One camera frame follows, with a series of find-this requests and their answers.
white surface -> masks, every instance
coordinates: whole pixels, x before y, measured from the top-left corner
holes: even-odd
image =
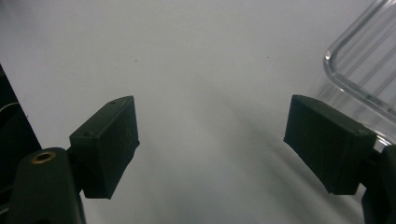
[[[370,2],[0,0],[0,63],[42,147],[135,97],[141,146],[88,223],[362,223],[282,139]]]

clear plastic container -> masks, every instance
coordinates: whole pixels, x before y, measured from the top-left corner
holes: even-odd
[[[309,95],[396,143],[396,0],[374,1],[330,46]]]

brass screw hole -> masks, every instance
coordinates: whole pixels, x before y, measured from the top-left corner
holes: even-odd
[[[56,156],[56,153],[53,151],[42,152],[40,154],[35,155],[32,158],[32,164],[41,164],[41,163],[50,161],[53,158],[55,158],[55,156]]]

white table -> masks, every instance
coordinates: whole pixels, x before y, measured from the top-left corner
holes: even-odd
[[[329,195],[282,139],[370,3],[1,0],[0,63],[42,147],[135,97],[141,146],[88,223],[362,223],[361,195]]]

transparent plastic lid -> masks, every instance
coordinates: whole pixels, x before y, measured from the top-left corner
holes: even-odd
[[[374,1],[324,57],[315,96],[396,142],[396,1]]]

